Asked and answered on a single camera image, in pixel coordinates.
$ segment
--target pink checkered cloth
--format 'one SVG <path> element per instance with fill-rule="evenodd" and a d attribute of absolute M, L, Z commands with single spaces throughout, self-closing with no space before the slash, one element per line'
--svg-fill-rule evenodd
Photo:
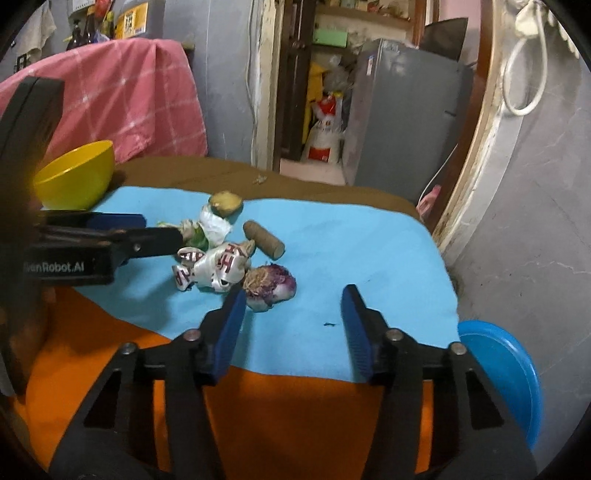
<path fill-rule="evenodd" d="M 0 83 L 0 112 L 29 75 L 66 81 L 63 117 L 44 164 L 97 140 L 113 141 L 118 163 L 207 154 L 195 81 L 178 42 L 116 40 L 53 55 Z"/>

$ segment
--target blue plastic basin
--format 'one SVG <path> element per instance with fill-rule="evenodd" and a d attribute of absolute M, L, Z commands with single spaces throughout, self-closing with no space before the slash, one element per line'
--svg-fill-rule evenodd
<path fill-rule="evenodd" d="M 530 356 L 510 333 L 492 323 L 468 320 L 460 322 L 457 329 L 533 448 L 540 433 L 542 394 Z"/>

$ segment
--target red onion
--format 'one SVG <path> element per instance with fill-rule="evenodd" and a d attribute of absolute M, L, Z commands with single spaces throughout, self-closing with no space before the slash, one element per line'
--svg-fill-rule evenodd
<path fill-rule="evenodd" d="M 293 298 L 296 287 L 289 271 L 273 263 L 249 270 L 243 284 L 246 303 L 255 312 L 266 312 L 274 303 Z"/>

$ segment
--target gray refrigerator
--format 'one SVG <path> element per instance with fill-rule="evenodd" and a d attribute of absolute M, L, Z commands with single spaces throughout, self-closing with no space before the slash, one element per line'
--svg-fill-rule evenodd
<path fill-rule="evenodd" d="M 345 131 L 347 184 L 416 205 L 457 143 L 472 80 L 472 69 L 443 56 L 395 40 L 366 43 Z"/>

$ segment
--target brown cloth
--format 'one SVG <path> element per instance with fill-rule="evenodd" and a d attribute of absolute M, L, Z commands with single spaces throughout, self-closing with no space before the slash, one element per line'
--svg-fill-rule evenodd
<path fill-rule="evenodd" d="M 125 175 L 123 185 L 175 188 L 205 193 L 230 190 L 245 200 L 282 198 L 369 205 L 382 210 L 406 213 L 418 219 L 418 213 L 410 202 L 389 193 L 366 187 L 335 186 L 291 179 L 278 173 L 258 170 L 244 163 L 217 158 L 137 158 L 120 165 L 118 173 Z M 258 183 L 259 176 L 267 179 Z"/>

